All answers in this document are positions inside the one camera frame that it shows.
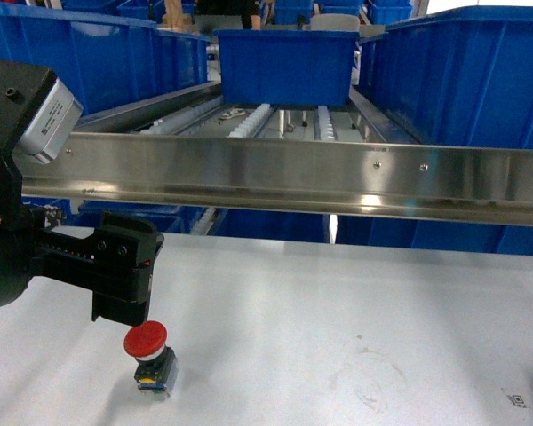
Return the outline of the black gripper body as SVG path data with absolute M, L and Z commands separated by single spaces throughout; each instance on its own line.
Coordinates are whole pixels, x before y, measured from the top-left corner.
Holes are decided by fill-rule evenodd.
M 12 154 L 0 149 L 0 307 L 12 303 L 35 276 L 82 286 L 93 261 L 77 250 L 85 240 L 44 228 L 45 210 L 21 202 L 22 175 Z M 80 272 L 80 278 L 71 278 Z

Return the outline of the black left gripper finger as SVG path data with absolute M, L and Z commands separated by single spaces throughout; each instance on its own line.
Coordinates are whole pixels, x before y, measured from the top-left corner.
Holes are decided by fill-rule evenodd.
M 93 233 L 91 318 L 136 327 L 147 321 L 155 260 L 164 237 L 141 217 L 105 212 Z

